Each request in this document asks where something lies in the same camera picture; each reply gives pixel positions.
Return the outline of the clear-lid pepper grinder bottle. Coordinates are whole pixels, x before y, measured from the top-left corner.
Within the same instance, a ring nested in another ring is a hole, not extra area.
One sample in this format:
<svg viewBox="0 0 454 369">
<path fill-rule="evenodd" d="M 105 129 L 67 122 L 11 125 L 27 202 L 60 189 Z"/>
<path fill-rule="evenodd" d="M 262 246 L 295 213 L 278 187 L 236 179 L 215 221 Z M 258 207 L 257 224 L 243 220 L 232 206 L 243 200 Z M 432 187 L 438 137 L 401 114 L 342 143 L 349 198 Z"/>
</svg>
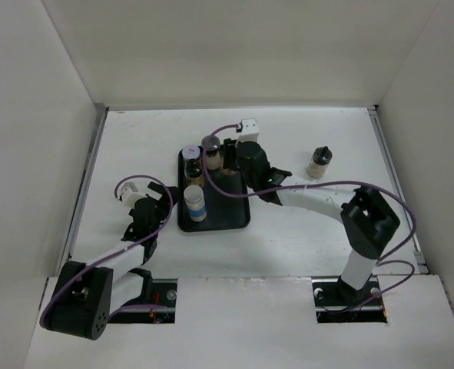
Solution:
<svg viewBox="0 0 454 369">
<path fill-rule="evenodd" d="M 206 154 L 204 162 L 207 169 L 210 171 L 219 169 L 221 165 L 220 139 L 216 135 L 208 135 L 202 139 L 201 145 Z"/>
</svg>

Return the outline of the silver-lid blue-label jar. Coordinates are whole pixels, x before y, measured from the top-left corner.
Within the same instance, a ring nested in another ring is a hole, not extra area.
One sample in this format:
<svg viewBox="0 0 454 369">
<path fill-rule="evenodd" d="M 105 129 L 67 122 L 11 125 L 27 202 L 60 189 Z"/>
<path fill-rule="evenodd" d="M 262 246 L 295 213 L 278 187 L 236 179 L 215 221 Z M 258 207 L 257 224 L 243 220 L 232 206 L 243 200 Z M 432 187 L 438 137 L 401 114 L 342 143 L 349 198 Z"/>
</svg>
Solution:
<svg viewBox="0 0 454 369">
<path fill-rule="evenodd" d="M 201 222 L 207 217 L 203 188 L 199 185 L 189 185 L 184 189 L 184 201 L 192 221 Z"/>
</svg>

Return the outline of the pink-cap spice bottle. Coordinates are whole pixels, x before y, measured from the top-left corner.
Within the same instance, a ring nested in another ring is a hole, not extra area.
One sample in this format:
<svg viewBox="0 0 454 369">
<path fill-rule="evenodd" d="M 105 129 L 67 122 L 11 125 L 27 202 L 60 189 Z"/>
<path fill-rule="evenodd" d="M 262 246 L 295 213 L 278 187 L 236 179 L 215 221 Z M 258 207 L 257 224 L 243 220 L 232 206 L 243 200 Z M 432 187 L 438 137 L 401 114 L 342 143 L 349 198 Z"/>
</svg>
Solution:
<svg viewBox="0 0 454 369">
<path fill-rule="evenodd" d="M 227 176 L 232 176 L 232 175 L 236 175 L 239 173 L 239 168 L 234 168 L 234 169 L 231 169 L 231 168 L 223 168 L 222 169 L 222 172 L 224 175 L 227 175 Z"/>
</svg>

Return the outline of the black-cap spice bottle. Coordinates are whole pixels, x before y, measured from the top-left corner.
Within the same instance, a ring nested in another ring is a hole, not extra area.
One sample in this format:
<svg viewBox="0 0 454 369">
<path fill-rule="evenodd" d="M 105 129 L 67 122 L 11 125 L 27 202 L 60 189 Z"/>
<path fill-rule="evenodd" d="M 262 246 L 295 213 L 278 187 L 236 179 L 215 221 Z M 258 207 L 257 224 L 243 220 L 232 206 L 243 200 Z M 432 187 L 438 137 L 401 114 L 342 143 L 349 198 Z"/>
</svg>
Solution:
<svg viewBox="0 0 454 369">
<path fill-rule="evenodd" d="M 199 160 L 188 160 L 184 166 L 184 176 L 188 185 L 204 186 L 204 173 Z"/>
</svg>

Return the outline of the red-label white-lid jar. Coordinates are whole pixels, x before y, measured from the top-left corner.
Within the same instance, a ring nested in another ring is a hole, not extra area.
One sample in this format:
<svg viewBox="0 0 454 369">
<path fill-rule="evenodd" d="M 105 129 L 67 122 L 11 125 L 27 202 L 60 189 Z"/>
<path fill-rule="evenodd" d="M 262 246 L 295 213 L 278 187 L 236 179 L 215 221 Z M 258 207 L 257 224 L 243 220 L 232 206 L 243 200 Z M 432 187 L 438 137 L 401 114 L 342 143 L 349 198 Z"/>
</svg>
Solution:
<svg viewBox="0 0 454 369">
<path fill-rule="evenodd" d="M 197 145 L 186 145 L 182 148 L 181 154 L 186 162 L 190 160 L 198 161 L 201 157 L 201 149 Z"/>
</svg>

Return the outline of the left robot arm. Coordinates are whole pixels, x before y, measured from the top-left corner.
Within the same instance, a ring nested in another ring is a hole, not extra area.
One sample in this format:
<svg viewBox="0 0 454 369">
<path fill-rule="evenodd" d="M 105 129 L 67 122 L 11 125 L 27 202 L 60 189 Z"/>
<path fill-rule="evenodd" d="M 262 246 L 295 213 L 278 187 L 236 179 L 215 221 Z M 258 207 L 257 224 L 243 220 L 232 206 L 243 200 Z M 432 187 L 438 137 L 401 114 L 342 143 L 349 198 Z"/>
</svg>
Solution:
<svg viewBox="0 0 454 369">
<path fill-rule="evenodd" d="M 42 328 L 95 341 L 108 324 L 174 322 L 177 282 L 153 278 L 144 265 L 179 191 L 155 181 L 148 188 L 160 197 L 140 194 L 133 183 L 125 183 L 118 199 L 130 208 L 131 223 L 121 244 L 95 261 L 64 264 L 39 318 Z"/>
</svg>

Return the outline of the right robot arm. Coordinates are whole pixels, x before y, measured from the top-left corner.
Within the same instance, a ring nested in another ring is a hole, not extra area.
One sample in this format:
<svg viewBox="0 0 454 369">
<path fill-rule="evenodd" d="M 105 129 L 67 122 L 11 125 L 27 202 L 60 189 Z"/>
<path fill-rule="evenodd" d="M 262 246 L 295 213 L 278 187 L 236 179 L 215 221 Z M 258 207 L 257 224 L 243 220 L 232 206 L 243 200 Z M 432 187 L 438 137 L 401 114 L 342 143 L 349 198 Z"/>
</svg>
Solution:
<svg viewBox="0 0 454 369">
<path fill-rule="evenodd" d="M 365 294 L 377 261 L 400 226 L 378 189 L 359 184 L 352 191 L 323 186 L 272 167 L 255 141 L 224 140 L 224 167 L 240 173 L 247 187 L 266 203 L 302 208 L 341 223 L 351 247 L 337 282 L 337 295 L 355 304 Z"/>
</svg>

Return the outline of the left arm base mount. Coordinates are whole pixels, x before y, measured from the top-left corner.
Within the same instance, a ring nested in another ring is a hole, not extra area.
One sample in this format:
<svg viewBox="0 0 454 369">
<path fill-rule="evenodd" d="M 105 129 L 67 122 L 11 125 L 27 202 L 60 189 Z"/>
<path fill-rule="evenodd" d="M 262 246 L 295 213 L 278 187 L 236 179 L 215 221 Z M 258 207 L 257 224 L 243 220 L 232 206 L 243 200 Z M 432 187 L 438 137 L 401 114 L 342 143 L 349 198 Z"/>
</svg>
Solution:
<svg viewBox="0 0 454 369">
<path fill-rule="evenodd" d="M 109 323 L 173 324 L 177 293 L 177 279 L 153 278 L 135 268 L 113 284 Z"/>
</svg>

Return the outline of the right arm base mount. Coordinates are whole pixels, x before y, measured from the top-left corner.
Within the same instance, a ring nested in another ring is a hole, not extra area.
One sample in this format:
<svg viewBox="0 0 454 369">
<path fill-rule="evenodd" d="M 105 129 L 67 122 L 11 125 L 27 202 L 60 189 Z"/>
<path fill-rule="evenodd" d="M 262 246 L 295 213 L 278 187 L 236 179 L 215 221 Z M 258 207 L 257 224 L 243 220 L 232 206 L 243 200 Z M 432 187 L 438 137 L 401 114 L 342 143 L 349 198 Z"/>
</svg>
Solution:
<svg viewBox="0 0 454 369">
<path fill-rule="evenodd" d="M 380 285 L 371 277 L 361 290 L 344 287 L 337 278 L 312 280 L 316 320 L 320 324 L 386 323 Z"/>
</svg>

